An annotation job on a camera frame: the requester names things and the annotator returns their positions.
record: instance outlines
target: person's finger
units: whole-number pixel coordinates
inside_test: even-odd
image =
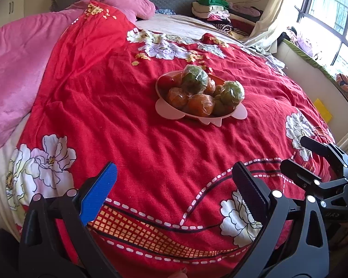
[[[183,268],[179,272],[176,272],[170,275],[168,278],[188,278],[186,273],[187,273],[187,269]]]

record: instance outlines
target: window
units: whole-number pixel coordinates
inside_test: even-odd
[[[321,50],[318,62],[348,75],[348,0],[288,0],[298,12],[298,28]],[[296,12],[290,12],[296,18]]]

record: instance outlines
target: white bed sheet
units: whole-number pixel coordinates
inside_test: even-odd
[[[12,212],[6,199],[6,176],[8,174],[9,160],[19,141],[30,114],[24,117],[17,125],[8,141],[0,148],[0,228],[12,233],[19,239],[19,232],[13,220]]]

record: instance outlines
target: green towel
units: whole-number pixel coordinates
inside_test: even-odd
[[[224,6],[225,8],[229,8],[229,3],[225,0],[198,0],[198,2],[206,6],[218,5],[218,6]]]

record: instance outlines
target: blue cloth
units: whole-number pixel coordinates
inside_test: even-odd
[[[161,13],[161,14],[170,14],[175,15],[176,13],[172,9],[157,9],[155,13]]]

